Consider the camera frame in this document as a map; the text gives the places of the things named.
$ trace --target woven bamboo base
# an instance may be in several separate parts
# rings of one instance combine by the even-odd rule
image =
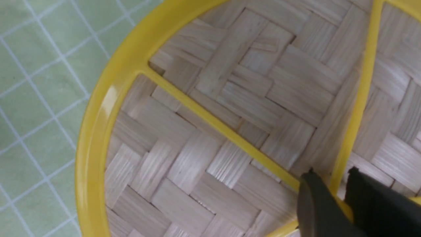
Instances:
[[[294,175],[314,167],[328,180],[370,4],[232,0],[180,30],[151,66]],[[348,168],[407,196],[421,188],[420,75],[421,25],[387,5]],[[296,193],[142,75],[117,118],[105,176],[114,237],[260,237],[295,218]]]

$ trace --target herringbone weave pattern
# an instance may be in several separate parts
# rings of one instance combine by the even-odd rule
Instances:
[[[232,0],[186,25],[150,65],[297,177],[313,167],[328,181],[370,5]],[[407,196],[421,188],[420,42],[421,25],[385,6],[349,160]],[[118,115],[105,176],[114,237],[259,237],[295,218],[296,193],[143,75]]]

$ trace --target yellow plastic rim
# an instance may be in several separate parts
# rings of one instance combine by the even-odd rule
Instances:
[[[104,170],[108,143],[121,104],[139,74],[146,75],[262,163],[284,183],[298,190],[297,179],[148,67],[148,60],[173,34],[200,14],[226,1],[166,0],[136,26],[103,71],[86,108],[76,153],[76,203],[83,236],[110,237],[104,196]],[[374,0],[361,82],[351,121],[333,171],[330,184],[332,193],[338,190],[367,102],[384,2],[389,2],[421,21],[419,0]],[[340,205],[345,213],[352,215],[352,212],[346,211],[348,206],[343,203]],[[294,225],[297,225],[296,221],[280,228],[271,236],[285,236],[295,229]]]

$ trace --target yellow plastic crossbar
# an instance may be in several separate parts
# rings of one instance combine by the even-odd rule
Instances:
[[[131,84],[139,74],[149,77],[251,157],[281,178],[283,182],[290,185],[294,190],[298,190],[299,182],[296,178],[148,67],[148,60],[173,34],[200,14],[225,1],[227,0],[166,0],[135,27],[104,69],[86,108],[77,145],[75,169],[76,203],[83,236],[110,237],[104,197],[104,170],[108,143],[121,104]],[[334,193],[336,193],[335,190],[339,187],[345,171],[345,165],[352,150],[366,104],[373,74],[376,54],[375,44],[377,44],[381,7],[385,1],[403,9],[421,21],[421,1],[374,1],[374,13],[370,22],[366,58],[360,89],[357,94],[357,102],[330,185]],[[342,210],[352,219],[352,211],[349,207],[341,201],[338,201],[338,203]],[[294,221],[269,236],[285,236],[293,231],[297,225],[298,223]]]

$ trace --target yellow plastic frame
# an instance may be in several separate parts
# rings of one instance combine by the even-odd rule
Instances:
[[[104,197],[104,170],[108,143],[121,104],[139,74],[146,75],[262,163],[283,182],[298,190],[297,179],[148,67],[148,60],[174,33],[200,14],[226,1],[166,0],[136,26],[103,71],[86,108],[76,154],[76,203],[83,236],[110,237]],[[338,190],[367,101],[384,2],[402,9],[421,21],[420,0],[374,0],[361,82],[351,121],[333,171],[330,184],[332,193]],[[340,204],[347,213],[346,205]],[[270,236],[285,236],[296,227],[295,221]]]

